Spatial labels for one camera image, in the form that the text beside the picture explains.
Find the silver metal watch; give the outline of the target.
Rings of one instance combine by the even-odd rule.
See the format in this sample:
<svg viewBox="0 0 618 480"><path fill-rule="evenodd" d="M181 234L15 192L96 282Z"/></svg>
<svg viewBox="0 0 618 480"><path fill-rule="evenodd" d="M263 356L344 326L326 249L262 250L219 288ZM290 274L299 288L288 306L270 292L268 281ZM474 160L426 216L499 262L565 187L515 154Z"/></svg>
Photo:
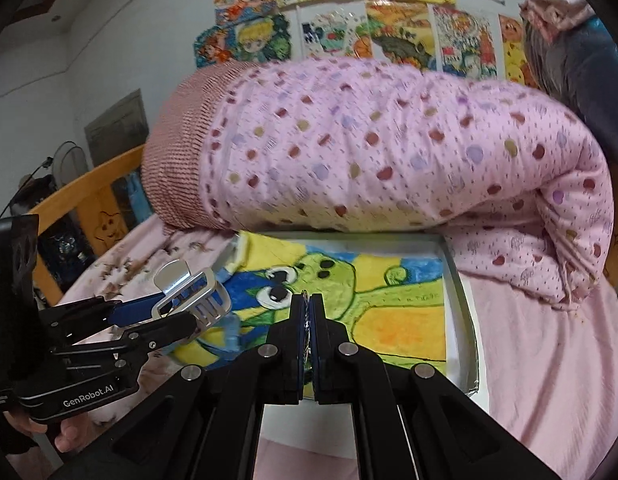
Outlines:
<svg viewBox="0 0 618 480"><path fill-rule="evenodd" d="M185 313L195 318L200 332L205 332L231 311L227 289L210 268L193 274L185 261L173 260L156 272L154 284L164 297L152 307L152 320Z"/></svg>

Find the light blue kids watch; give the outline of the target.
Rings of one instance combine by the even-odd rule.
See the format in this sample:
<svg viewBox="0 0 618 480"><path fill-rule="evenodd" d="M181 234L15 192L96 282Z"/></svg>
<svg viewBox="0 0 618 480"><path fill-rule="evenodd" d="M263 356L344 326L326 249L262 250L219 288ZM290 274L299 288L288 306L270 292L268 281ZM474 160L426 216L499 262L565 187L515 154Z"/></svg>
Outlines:
<svg viewBox="0 0 618 480"><path fill-rule="evenodd" d="M241 320L230 312L198 335L196 341L220 359L231 361L241 352Z"/></svg>

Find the white paper sheet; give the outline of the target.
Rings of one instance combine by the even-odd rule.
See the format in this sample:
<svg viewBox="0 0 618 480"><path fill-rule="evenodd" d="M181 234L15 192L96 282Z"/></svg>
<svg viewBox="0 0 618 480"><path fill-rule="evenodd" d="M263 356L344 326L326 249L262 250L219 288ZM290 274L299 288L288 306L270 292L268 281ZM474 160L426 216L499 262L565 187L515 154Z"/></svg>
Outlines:
<svg viewBox="0 0 618 480"><path fill-rule="evenodd" d="M484 346L472 285L465 275L460 276L462 292L467 302L469 321L475 336L466 335L460 304L451 297L452 287L445 286L447 377L460 387L473 364L478 365L478 386L468 396L485 412L490 411L487 372L484 367ZM468 357L469 344L477 344L478 360ZM318 453L353 460L356 457L355 437L349 408L344 405L321 406L311 400L298 405L268 405L265 407L260 437L276 444L284 444L300 451Z"/></svg>

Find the green dinosaur drawing paper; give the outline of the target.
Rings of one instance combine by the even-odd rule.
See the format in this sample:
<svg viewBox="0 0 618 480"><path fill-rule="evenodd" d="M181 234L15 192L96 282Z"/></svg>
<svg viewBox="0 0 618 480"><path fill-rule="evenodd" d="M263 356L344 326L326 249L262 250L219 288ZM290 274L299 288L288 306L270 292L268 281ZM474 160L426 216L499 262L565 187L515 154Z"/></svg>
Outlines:
<svg viewBox="0 0 618 480"><path fill-rule="evenodd" d="M241 232L217 276L241 320L242 351L263 344L269 327L288 318L292 296L307 292L321 295L326 317L384 362L447 368L443 263L436 257L335 252ZM196 339L172 350L172 359L204 367L230 362Z"/></svg>

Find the grey shallow box tray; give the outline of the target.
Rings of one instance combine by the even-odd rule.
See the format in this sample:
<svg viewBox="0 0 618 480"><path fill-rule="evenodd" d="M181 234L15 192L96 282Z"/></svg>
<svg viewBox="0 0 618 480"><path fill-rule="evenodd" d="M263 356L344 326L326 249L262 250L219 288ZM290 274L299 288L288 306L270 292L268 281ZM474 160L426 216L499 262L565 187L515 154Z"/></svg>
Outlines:
<svg viewBox="0 0 618 480"><path fill-rule="evenodd" d="M242 232L215 268L241 319L242 347L265 339L301 292L386 363L427 363L467 394L480 388L472 310L445 240L427 234Z"/></svg>

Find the standing fan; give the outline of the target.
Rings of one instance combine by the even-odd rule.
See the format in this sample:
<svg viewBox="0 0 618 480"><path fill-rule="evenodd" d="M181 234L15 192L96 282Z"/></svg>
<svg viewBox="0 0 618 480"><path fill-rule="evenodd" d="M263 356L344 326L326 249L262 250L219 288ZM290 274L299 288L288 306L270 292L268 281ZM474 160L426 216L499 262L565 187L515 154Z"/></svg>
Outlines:
<svg viewBox="0 0 618 480"><path fill-rule="evenodd" d="M35 180L42 170L50 171L55 190L59 190L88 171L86 153L76 142L64 141L52 156L48 156L31 174L24 177L18 185L16 192L12 195L6 206L4 206L3 211L1 211L0 218L11 210L18 196Z"/></svg>

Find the red checkered pillow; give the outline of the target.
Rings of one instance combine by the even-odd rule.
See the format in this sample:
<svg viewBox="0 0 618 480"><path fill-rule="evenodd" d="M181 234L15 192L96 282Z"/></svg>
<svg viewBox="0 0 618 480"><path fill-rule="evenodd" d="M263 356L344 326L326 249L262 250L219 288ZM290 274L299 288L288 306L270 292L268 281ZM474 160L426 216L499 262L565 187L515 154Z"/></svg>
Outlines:
<svg viewBox="0 0 618 480"><path fill-rule="evenodd" d="M195 70L164 102L143 148L142 185L167 230L187 231L210 220L199 197L199 156L229 89L250 62L229 62Z"/></svg>

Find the pink floral bed sheet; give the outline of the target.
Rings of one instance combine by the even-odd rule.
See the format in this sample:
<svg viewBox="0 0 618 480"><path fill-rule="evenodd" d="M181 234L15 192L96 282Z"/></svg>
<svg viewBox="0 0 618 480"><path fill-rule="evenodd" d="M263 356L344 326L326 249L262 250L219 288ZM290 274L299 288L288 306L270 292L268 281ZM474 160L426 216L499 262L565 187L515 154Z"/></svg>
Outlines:
<svg viewBox="0 0 618 480"><path fill-rule="evenodd" d="M229 235L167 234L152 217L79 276L62 296L129 300L157 292L153 276L175 258L211 266ZM618 438L618 297L601 281L577 310L554 310L489 278L462 278L473 296L488 392L476 403L563 479L589 479Z"/></svg>

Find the pink dotted rolled quilt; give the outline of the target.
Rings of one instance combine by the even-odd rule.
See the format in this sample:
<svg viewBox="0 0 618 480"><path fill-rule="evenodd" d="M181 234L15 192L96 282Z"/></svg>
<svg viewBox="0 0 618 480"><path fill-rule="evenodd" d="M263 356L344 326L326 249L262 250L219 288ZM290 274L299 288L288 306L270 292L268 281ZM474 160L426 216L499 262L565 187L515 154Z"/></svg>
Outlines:
<svg viewBox="0 0 618 480"><path fill-rule="evenodd" d="M545 94L379 61L217 65L205 216L233 229L436 230L458 266L550 304L602 278L612 184L589 129Z"/></svg>

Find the blue plastic wrapped bundle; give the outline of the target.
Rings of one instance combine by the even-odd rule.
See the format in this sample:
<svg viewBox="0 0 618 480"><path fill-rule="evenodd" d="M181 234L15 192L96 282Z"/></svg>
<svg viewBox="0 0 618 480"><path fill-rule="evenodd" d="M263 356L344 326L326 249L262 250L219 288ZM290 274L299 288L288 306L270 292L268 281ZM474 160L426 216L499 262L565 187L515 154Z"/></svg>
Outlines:
<svg viewBox="0 0 618 480"><path fill-rule="evenodd" d="M525 24L525 53L538 86L586 124L618 164L618 48L594 16L553 42Z"/></svg>

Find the colourful wall drawings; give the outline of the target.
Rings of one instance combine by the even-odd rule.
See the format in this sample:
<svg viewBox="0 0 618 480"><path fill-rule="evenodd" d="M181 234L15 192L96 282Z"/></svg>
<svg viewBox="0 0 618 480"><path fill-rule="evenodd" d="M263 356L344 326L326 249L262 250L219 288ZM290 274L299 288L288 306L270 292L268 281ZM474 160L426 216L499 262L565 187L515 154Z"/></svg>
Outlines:
<svg viewBox="0 0 618 480"><path fill-rule="evenodd" d="M522 22L457 0L213 0L213 10L194 40L197 67L348 56L534 84Z"/></svg>

